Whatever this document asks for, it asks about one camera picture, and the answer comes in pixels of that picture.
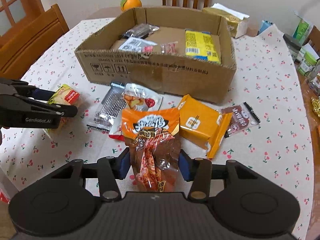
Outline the yellow cracker box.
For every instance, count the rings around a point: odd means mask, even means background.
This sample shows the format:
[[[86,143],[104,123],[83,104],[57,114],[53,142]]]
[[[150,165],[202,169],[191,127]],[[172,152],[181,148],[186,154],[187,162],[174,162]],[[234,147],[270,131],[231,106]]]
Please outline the yellow cracker box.
[[[60,104],[60,105],[71,105],[79,108],[83,103],[83,98],[79,92],[67,84],[63,84],[47,101],[49,105]],[[62,117],[57,129],[48,128],[46,132],[49,135],[58,134],[66,126],[67,123],[71,122],[71,118]]]

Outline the orange brown spicy snack bag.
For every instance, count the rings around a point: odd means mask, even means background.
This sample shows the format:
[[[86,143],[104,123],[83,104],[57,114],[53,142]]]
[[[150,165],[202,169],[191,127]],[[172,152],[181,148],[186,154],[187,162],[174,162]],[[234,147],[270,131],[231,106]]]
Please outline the orange brown spicy snack bag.
[[[121,131],[140,191],[175,191],[181,151],[179,122],[177,108],[153,112],[122,110]]]

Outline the white barcode snack pouch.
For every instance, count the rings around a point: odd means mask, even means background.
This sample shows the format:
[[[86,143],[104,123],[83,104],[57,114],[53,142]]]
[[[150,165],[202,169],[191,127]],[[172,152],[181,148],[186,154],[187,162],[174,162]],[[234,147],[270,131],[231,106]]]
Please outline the white barcode snack pouch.
[[[157,43],[141,38],[130,37],[119,48],[121,51],[133,51],[141,53],[145,47],[156,46]]]

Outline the silver perforated snack packet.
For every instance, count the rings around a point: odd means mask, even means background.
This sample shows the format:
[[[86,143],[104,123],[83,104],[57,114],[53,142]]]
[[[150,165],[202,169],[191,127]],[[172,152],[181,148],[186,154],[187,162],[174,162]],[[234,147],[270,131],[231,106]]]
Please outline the silver perforated snack packet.
[[[121,38],[128,39],[131,37],[144,39],[149,35],[160,29],[157,25],[151,25],[147,23],[138,24],[131,29],[127,30],[125,33],[121,35]]]

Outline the pink red snack packet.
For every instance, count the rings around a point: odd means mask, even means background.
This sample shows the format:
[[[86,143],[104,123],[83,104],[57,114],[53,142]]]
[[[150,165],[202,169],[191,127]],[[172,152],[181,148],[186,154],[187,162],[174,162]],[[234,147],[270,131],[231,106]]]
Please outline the pink red snack packet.
[[[160,45],[161,53],[162,54],[176,55],[177,54],[177,45],[178,45],[177,41],[163,43],[163,44]]]

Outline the yellow blue snack bag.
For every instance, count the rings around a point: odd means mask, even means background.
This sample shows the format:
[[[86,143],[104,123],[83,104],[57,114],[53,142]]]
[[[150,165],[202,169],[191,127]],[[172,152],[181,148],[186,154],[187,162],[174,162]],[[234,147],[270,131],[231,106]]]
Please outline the yellow blue snack bag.
[[[185,54],[196,59],[220,64],[212,35],[205,31],[185,31]]]

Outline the orange flat snack packet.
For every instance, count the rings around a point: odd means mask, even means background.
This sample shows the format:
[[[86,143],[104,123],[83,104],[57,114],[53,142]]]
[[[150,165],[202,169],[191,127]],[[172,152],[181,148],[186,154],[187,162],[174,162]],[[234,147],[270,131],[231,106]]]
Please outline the orange flat snack packet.
[[[212,159],[232,119],[232,113],[220,113],[204,103],[185,95],[178,105],[180,113],[180,136],[206,150]]]

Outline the wooden chair left side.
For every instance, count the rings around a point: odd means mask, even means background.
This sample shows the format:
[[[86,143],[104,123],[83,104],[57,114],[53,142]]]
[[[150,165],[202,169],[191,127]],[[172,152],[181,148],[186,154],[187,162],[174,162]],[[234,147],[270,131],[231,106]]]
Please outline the wooden chair left side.
[[[59,6],[52,5],[1,48],[1,77],[21,79],[31,65],[68,31]]]

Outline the dark brown snack packet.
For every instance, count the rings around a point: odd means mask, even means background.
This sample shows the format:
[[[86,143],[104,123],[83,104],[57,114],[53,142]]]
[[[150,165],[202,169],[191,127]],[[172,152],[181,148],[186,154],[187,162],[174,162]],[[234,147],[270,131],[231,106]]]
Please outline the dark brown snack packet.
[[[109,132],[114,125],[119,113],[126,107],[123,99],[125,84],[120,82],[112,82],[110,89],[99,103],[93,119],[88,122],[87,127]]]

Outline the brown chocolate snack packet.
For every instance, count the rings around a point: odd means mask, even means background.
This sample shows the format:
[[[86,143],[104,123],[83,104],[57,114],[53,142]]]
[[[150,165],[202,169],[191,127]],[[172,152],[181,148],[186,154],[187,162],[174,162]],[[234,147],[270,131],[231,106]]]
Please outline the brown chocolate snack packet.
[[[238,132],[245,131],[261,122],[253,108],[247,102],[222,108],[220,109],[220,112],[223,114],[232,113],[231,121],[225,132],[225,138]]]

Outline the white nuts snack pouch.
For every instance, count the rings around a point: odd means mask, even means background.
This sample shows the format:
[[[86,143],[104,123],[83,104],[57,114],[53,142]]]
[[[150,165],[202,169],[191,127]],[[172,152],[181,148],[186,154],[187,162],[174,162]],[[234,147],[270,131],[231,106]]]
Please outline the white nuts snack pouch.
[[[136,83],[127,83],[122,95],[126,103],[125,109],[134,111],[157,111],[163,101],[161,94]],[[119,111],[108,136],[111,139],[124,141],[121,131],[121,112],[122,110]]]

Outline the open cardboard box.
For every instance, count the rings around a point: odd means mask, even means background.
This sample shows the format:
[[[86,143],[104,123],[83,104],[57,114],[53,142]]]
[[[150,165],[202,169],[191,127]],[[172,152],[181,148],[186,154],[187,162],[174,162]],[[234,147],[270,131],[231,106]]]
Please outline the open cardboard box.
[[[160,29],[148,36],[157,43],[150,52],[121,51],[121,35],[147,23]],[[185,31],[212,35],[220,64],[187,56]],[[178,42],[177,54],[162,54],[160,45]],[[233,42],[227,21],[200,10],[179,7],[130,9],[89,38],[75,50],[89,82],[108,85],[113,81],[137,83],[157,92],[192,97],[222,104],[236,72]]]

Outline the orange fruit with leaf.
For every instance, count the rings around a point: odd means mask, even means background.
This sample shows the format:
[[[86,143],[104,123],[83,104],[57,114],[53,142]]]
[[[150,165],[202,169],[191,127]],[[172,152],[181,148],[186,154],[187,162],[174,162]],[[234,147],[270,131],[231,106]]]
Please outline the orange fruit with leaf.
[[[128,9],[142,7],[141,0],[121,0],[120,8],[122,11],[126,11]]]

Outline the gold foil candies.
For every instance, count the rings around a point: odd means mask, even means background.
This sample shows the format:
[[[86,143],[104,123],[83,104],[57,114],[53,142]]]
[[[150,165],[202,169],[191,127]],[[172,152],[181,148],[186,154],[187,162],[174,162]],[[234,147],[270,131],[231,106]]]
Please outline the gold foil candies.
[[[312,111],[313,113],[320,118],[320,100],[319,98],[311,97],[310,99],[311,105],[312,105]]]

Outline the gold tissue pack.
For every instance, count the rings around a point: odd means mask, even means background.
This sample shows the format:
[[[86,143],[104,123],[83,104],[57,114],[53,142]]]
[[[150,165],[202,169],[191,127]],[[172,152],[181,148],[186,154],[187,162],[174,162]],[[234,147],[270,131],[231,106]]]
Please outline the gold tissue pack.
[[[227,21],[229,32],[233,38],[247,34],[249,15],[230,9],[220,3],[205,7],[202,12],[220,16]]]

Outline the green lid jar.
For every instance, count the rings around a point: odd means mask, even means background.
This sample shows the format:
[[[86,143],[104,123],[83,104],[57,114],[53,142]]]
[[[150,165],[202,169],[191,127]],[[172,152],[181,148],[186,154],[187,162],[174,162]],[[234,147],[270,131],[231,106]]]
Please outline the green lid jar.
[[[316,63],[317,63],[317,60],[313,57],[313,55],[310,54],[309,52],[305,52],[298,66],[298,71],[303,76],[307,76],[313,70]]]

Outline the green white carton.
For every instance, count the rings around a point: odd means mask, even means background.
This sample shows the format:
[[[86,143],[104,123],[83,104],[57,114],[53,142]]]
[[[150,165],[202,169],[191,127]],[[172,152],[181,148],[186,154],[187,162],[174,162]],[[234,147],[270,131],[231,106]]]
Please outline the green white carton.
[[[298,12],[296,11],[295,11],[295,15],[299,18],[299,23],[292,37],[295,38],[301,45],[303,45],[306,39],[308,38],[308,36],[310,35],[314,25],[310,20],[299,15]]]

